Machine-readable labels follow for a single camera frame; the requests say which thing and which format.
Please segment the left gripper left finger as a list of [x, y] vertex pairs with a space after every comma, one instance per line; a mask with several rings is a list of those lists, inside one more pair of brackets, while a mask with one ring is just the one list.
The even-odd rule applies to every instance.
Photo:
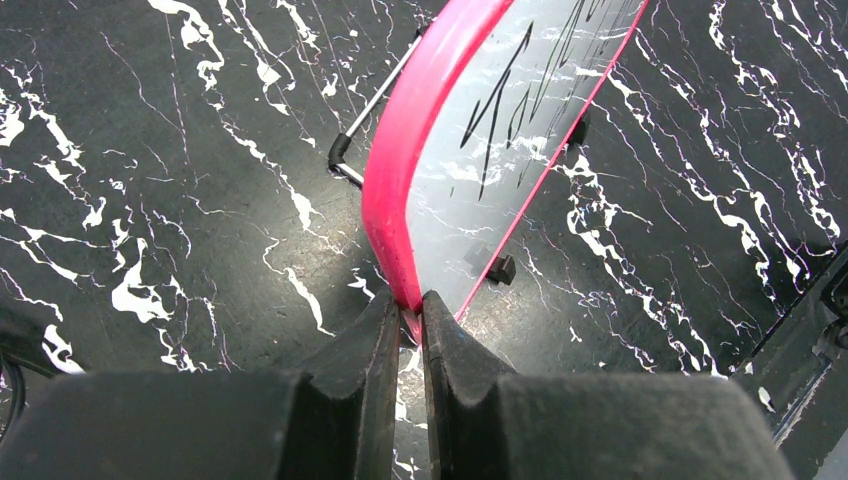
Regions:
[[51, 381], [1, 444], [5, 479], [388, 479], [401, 313], [388, 289], [292, 368]]

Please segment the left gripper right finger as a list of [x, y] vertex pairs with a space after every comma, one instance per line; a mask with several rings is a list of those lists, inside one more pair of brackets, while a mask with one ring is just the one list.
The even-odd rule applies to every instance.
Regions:
[[522, 375], [424, 295], [436, 479], [789, 479], [754, 402], [709, 375]]

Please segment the pink framed whiteboard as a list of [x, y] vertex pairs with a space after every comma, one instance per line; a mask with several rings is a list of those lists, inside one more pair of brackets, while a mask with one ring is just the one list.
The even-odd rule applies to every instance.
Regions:
[[378, 121], [362, 220], [414, 342], [424, 296], [459, 318], [564, 154], [644, 1], [450, 1]]

